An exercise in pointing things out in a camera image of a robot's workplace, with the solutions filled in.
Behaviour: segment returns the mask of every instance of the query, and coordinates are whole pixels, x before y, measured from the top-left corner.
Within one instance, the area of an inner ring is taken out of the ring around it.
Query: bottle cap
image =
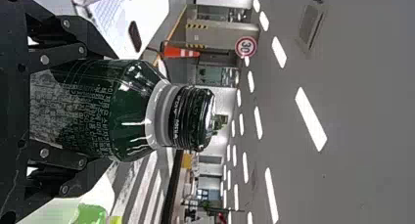
[[[178,149],[201,152],[213,134],[215,97],[208,89],[182,87],[169,116],[169,136]]]

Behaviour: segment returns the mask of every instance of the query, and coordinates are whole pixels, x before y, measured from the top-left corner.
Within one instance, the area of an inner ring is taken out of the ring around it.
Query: bottle neck
[[[160,146],[171,147],[173,142],[169,136],[169,115],[173,107],[174,99],[180,90],[173,84],[165,85],[157,96],[155,112],[155,134]]]

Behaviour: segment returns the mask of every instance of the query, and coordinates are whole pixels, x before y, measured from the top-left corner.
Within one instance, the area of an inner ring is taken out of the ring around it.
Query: orange traffic cone
[[[174,46],[166,45],[164,47],[164,56],[166,58],[177,59],[177,58],[196,58],[201,55],[200,52],[177,48]]]

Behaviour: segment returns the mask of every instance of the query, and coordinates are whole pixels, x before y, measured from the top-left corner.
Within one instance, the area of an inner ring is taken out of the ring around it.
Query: speed limit sign
[[[235,45],[236,54],[241,57],[251,57],[256,52],[256,41],[250,36],[241,37]]]

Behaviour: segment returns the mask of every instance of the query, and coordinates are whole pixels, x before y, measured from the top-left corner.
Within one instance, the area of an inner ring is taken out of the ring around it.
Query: window
[[[198,200],[199,201],[207,201],[208,200],[208,190],[198,189]]]

